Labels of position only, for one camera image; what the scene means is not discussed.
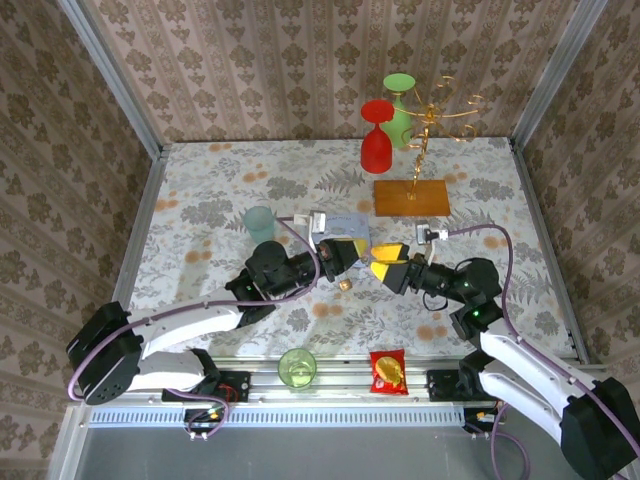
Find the table surface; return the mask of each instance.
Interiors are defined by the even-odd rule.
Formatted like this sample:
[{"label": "table surface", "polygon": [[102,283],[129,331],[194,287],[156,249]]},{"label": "table surface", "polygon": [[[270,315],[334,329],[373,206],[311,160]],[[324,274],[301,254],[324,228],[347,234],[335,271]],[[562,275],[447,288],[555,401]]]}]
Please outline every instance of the table surface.
[{"label": "table surface", "polygon": [[[411,253],[416,218],[379,218],[373,212],[373,181],[409,179],[415,151],[394,151],[391,170],[371,175],[359,164],[361,140],[186,143],[172,147],[165,178],[136,278],[131,308],[154,307],[197,297],[235,278],[255,244],[241,215],[270,205],[281,216],[323,210],[370,214],[374,245],[404,242]],[[515,264],[509,313],[518,329],[557,354],[573,356],[571,340],[513,156],[504,138],[470,143],[430,140],[422,178],[444,178],[452,214],[429,218],[431,228],[497,223],[511,234]],[[303,250],[276,230],[289,254]],[[504,280],[506,241],[496,230],[439,242],[436,261],[454,266],[470,257],[490,258]],[[174,347],[206,348],[214,356],[280,355],[295,347],[315,354],[366,354],[404,348],[408,354],[461,356],[448,317],[459,308],[428,312],[422,296],[394,295],[369,269],[351,269],[353,289],[341,292],[322,279],[305,298],[278,307],[255,325],[209,334]]]}]

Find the small round object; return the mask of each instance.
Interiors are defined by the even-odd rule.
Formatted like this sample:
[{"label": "small round object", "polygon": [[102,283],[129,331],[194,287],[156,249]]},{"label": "small round object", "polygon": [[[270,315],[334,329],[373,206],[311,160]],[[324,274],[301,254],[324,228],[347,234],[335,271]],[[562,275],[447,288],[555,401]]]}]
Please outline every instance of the small round object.
[{"label": "small round object", "polygon": [[349,291],[353,288],[353,284],[348,278],[346,280],[342,280],[338,285],[340,286],[340,290],[343,292]]},{"label": "small round object", "polygon": [[416,79],[406,73],[392,73],[384,77],[382,83],[392,92],[406,92],[416,85]]}]

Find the robotic arm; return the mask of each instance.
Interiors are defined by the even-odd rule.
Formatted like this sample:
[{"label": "robotic arm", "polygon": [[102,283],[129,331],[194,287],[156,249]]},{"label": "robotic arm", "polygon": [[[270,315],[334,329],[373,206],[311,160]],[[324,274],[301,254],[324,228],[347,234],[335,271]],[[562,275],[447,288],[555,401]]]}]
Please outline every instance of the robotic arm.
[{"label": "robotic arm", "polygon": [[299,294],[316,277],[332,282],[366,247],[362,239],[326,239],[288,258],[282,245],[268,241],[256,247],[238,277],[203,297],[131,313],[119,302],[103,305],[67,347],[84,401],[100,405],[125,391],[142,389],[215,394],[221,372],[206,351],[164,350],[262,320],[283,301],[272,298]]},{"label": "robotic arm", "polygon": [[[432,235],[446,238],[447,233]],[[614,378],[599,382],[518,334],[494,300],[502,288],[493,262],[471,258],[452,269],[430,263],[422,254],[409,259],[408,250],[404,244],[374,247],[377,261],[371,269],[396,294],[410,289],[462,304],[450,318],[458,336],[476,351],[460,361],[459,391],[469,398],[487,394],[512,405],[560,445],[585,479],[609,478],[636,458],[627,439],[593,400],[595,396],[608,407],[637,442],[640,422],[625,387]],[[430,393],[437,388],[430,385]]]}]

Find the red snack bag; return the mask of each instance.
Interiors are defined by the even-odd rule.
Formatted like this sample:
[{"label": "red snack bag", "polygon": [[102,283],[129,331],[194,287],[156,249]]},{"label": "red snack bag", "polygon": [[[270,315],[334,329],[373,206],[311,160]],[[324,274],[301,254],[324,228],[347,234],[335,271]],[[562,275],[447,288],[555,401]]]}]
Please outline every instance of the red snack bag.
[{"label": "red snack bag", "polygon": [[404,349],[390,352],[371,352],[373,373],[372,393],[409,395],[404,371]]}]

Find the patterned wallpaper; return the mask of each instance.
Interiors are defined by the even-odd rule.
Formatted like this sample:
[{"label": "patterned wallpaper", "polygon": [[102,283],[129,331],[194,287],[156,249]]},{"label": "patterned wallpaper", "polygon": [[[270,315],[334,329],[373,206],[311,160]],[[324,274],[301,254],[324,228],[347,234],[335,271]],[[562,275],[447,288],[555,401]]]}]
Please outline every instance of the patterned wallpaper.
[{"label": "patterned wallpaper", "polygon": [[0,1],[0,478],[44,478],[64,353],[113,292],[149,158],[55,1]]},{"label": "patterned wallpaper", "polygon": [[640,1],[609,0],[525,149],[591,352],[640,405]]},{"label": "patterned wallpaper", "polygon": [[480,92],[484,136],[509,136],[576,1],[85,0],[165,143],[361,136],[385,75]]}]

